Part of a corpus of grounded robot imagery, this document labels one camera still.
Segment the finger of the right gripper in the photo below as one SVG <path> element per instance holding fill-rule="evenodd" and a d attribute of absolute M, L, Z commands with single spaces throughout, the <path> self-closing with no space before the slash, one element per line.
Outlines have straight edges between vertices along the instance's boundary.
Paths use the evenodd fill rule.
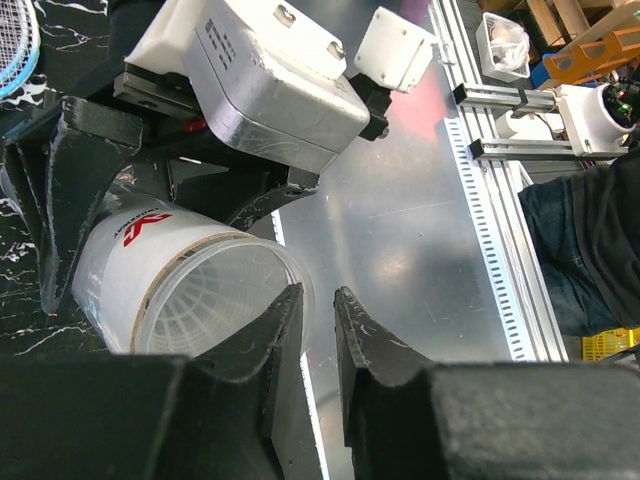
<path fill-rule="evenodd" d="M 14 192 L 36 247 L 42 309 L 64 303 L 98 208 L 142 145 L 143 120 L 78 97 L 14 127 Z"/>

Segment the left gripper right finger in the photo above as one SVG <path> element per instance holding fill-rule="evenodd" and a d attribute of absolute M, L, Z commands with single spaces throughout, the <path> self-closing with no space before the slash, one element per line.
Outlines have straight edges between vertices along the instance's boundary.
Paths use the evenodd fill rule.
<path fill-rule="evenodd" d="M 334 297 L 359 479 L 635 479 L 639 374 L 611 363 L 434 362 Z"/>

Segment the white shuttlecock tube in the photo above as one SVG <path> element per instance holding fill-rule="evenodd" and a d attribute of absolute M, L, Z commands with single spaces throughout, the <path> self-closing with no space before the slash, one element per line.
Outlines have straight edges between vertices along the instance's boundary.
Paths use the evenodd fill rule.
<path fill-rule="evenodd" d="M 71 292 L 110 352 L 199 356 L 297 283 L 308 331 L 314 290 L 291 251 L 115 182 L 100 205 Z"/>

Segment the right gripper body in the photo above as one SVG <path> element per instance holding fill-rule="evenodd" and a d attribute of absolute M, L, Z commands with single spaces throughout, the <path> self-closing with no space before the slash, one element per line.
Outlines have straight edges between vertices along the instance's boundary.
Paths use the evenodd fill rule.
<path fill-rule="evenodd" d="M 143 191 L 162 200 L 247 230 L 280 207 L 317 191 L 317 174 L 233 150 L 214 138 L 201 117 L 174 118 L 116 98 L 106 75 L 106 70 L 98 69 L 67 95 L 2 119 L 1 159 L 13 186 L 15 125 L 63 97 L 78 97 L 143 120 L 141 148 L 116 177 L 131 168 Z"/>

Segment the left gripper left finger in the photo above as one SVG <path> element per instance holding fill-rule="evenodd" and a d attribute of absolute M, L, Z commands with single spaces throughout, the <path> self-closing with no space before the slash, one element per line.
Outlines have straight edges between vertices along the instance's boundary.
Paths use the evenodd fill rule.
<path fill-rule="evenodd" d="M 5 479 L 301 479 L 303 288 L 197 358 L 1 362 Z"/>

